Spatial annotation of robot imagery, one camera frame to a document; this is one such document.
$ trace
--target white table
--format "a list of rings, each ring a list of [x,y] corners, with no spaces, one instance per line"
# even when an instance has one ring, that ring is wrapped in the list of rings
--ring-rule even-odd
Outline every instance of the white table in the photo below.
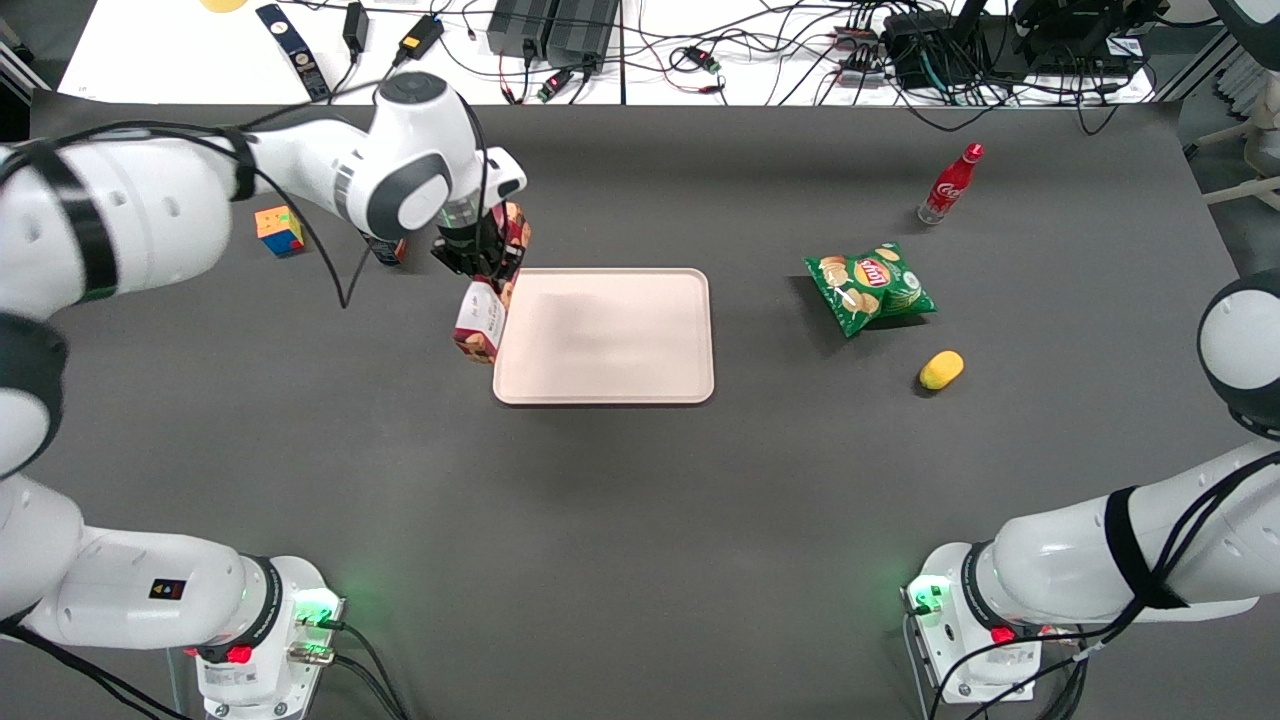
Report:
[[[284,13],[294,23],[316,56],[325,78],[334,83],[347,69],[348,55],[342,42],[340,31],[346,3],[330,0],[333,6],[311,10],[298,4],[282,4]],[[403,69],[422,69],[445,78],[472,104],[503,104],[499,69],[504,70],[508,83],[518,95],[522,86],[522,63],[515,59],[502,60],[488,50],[484,29],[489,23],[489,13],[495,0],[476,0],[465,15],[475,28],[477,38],[467,37],[463,15],[457,14],[466,0],[453,0],[448,8],[445,0],[434,0],[436,9],[453,14],[443,14],[447,26],[442,44],[433,47],[425,58],[402,65]],[[957,5],[959,0],[946,0]],[[988,12],[1006,14],[1012,0],[989,0]],[[822,0],[813,0],[818,5]],[[97,0],[79,46],[72,58],[59,91],[67,95],[102,100],[110,102],[156,102],[156,104],[261,104],[275,105],[306,100],[306,92],[297,76],[273,41],[266,28],[259,20],[253,9],[264,4],[261,0],[250,3],[232,13],[216,14],[206,10],[197,0]],[[389,3],[388,0],[366,3],[370,8],[367,51],[361,56],[353,78],[344,87],[379,79],[388,69],[397,42],[416,22],[416,14],[379,12],[378,9],[411,8],[416,12],[429,9],[426,0],[416,5]],[[657,42],[653,51],[644,50],[643,36],[636,31],[639,19],[644,32],[662,35],[694,35],[727,27],[739,18],[762,12],[759,0],[714,0],[694,3],[690,0],[623,0],[626,29],[626,53],[630,60],[650,68],[667,63],[668,54],[689,40],[669,40]],[[786,27],[783,14],[773,13],[739,23],[748,31],[777,33],[791,37],[806,24],[817,20],[804,36],[819,36],[829,32],[836,24],[844,24],[849,18],[849,5],[844,9],[832,5],[829,10],[810,8],[795,10]],[[823,15],[831,17],[822,19]],[[882,20],[890,14],[881,9],[872,19],[873,29],[882,28]],[[616,56],[621,32],[614,31],[612,44]],[[813,65],[824,44],[829,40],[814,37],[809,46],[813,50],[800,50],[786,60],[778,54],[749,54],[744,47],[723,42],[717,47],[716,56],[722,63],[721,76],[724,78],[724,100],[731,105],[763,105],[769,100],[771,90],[777,78],[777,90],[772,102],[778,101],[801,81]],[[787,100],[788,105],[812,105],[815,96],[826,92],[833,76],[833,63],[819,63],[818,69],[800,85],[800,88]],[[544,63],[534,65],[530,83],[530,97],[549,77],[550,70]],[[684,86],[716,85],[716,78],[707,73],[672,73],[671,79]],[[621,74],[618,63],[608,63],[605,69],[593,78],[579,99],[580,104],[617,104],[620,101]],[[1037,85],[1061,87],[1064,83],[1076,83],[1076,78],[1039,78]],[[1092,81],[1085,82],[1089,87]],[[717,105],[716,95],[699,95],[672,87],[660,73],[637,67],[626,72],[627,102],[634,105]],[[563,104],[577,90],[572,85],[553,101]],[[370,92],[356,92],[342,96],[339,104],[369,104]],[[1146,73],[1139,73],[1129,85],[1108,97],[1111,102],[1138,102],[1151,95],[1151,82]],[[836,87],[826,100],[827,105],[937,105],[940,96],[931,90],[918,90],[904,99],[892,85],[883,87],[856,88]],[[988,94],[988,101],[996,95]],[[1007,105],[1056,104],[1060,97],[1053,94],[1027,90]],[[1098,100],[1087,100],[1097,104]]]

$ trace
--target green chip bag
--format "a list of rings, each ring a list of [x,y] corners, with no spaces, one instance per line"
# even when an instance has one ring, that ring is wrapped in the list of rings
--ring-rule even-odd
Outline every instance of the green chip bag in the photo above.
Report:
[[[896,242],[886,242],[855,258],[805,258],[804,264],[840,320],[845,337],[854,337],[876,318],[937,310]]]

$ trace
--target pink tray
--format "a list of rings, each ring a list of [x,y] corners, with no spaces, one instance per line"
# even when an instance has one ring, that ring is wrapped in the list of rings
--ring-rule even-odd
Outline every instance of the pink tray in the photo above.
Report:
[[[692,405],[716,388],[707,275],[525,268],[493,374],[508,405]]]

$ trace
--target red bottle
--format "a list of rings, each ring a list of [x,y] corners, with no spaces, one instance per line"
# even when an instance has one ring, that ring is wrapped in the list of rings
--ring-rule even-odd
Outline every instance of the red bottle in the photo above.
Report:
[[[959,160],[942,170],[937,182],[933,183],[933,190],[929,191],[929,197],[915,209],[922,223],[936,225],[942,222],[942,218],[969,187],[969,181],[973,179],[973,167],[978,164],[978,160],[982,160],[982,145],[974,142],[965,149]]]

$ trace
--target lay's logo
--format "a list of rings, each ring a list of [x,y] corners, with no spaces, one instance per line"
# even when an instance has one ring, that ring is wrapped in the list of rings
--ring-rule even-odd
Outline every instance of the lay's logo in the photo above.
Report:
[[[883,287],[888,284],[888,270],[876,260],[859,260],[858,269],[861,275],[865,275],[864,283],[868,287]]]

